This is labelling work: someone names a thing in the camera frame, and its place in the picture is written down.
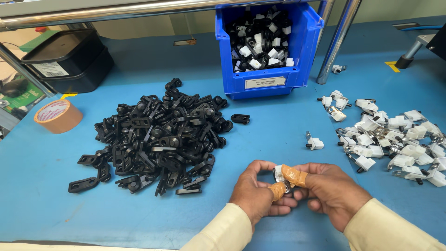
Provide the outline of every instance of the roll of packing tape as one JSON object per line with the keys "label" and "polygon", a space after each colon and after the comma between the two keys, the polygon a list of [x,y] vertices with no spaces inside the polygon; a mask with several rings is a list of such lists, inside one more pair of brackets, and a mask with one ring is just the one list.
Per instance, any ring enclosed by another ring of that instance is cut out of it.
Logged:
{"label": "roll of packing tape", "polygon": [[54,134],[73,129],[82,120],[82,113],[68,100],[56,100],[37,111],[34,121]]}

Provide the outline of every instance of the blue plastic bin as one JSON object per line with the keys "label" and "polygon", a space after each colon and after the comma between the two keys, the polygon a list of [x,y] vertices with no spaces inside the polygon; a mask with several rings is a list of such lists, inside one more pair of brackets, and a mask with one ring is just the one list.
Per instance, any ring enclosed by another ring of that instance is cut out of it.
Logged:
{"label": "blue plastic bin", "polygon": [[[271,6],[251,6],[251,12],[255,16]],[[288,35],[288,50],[289,57],[294,59],[296,66],[240,73],[234,73],[232,68],[231,42],[225,31],[225,25],[243,16],[245,7],[215,11],[215,38],[220,43],[224,92],[231,99],[290,94],[292,89],[306,86],[319,31],[324,26],[324,21],[307,3],[276,4],[276,6],[278,10],[287,10],[288,18],[293,21],[291,34]],[[266,83],[281,85],[253,87]]]}

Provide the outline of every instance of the part number label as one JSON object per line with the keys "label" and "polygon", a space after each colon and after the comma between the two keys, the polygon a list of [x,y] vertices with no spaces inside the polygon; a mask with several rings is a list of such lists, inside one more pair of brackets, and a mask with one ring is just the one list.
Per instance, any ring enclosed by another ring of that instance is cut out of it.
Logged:
{"label": "part number label", "polygon": [[285,85],[285,77],[275,77],[266,79],[251,79],[245,81],[245,89],[259,88],[267,86]]}
{"label": "part number label", "polygon": [[33,63],[33,66],[45,77],[59,77],[69,75],[57,62]]}

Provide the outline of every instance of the beige sleeve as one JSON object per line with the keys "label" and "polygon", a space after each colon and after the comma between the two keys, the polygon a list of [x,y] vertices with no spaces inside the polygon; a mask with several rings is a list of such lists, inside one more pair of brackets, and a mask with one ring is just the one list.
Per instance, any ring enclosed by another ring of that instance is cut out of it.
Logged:
{"label": "beige sleeve", "polygon": [[371,199],[353,216],[344,235],[352,251],[446,251],[445,245],[377,199]]}
{"label": "beige sleeve", "polygon": [[252,226],[239,206],[228,203],[180,251],[241,251],[251,241]]}

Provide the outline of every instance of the black plastic container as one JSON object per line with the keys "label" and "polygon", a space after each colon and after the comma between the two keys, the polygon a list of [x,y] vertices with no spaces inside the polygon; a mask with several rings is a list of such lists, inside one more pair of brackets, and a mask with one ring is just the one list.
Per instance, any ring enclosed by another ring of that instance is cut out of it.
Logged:
{"label": "black plastic container", "polygon": [[92,92],[101,84],[114,64],[115,62],[105,46],[96,60],[81,74],[58,78],[41,77],[41,80],[47,82],[56,91],[64,94]]}
{"label": "black plastic container", "polygon": [[41,77],[76,76],[84,72],[104,50],[95,29],[57,32],[22,58]]}

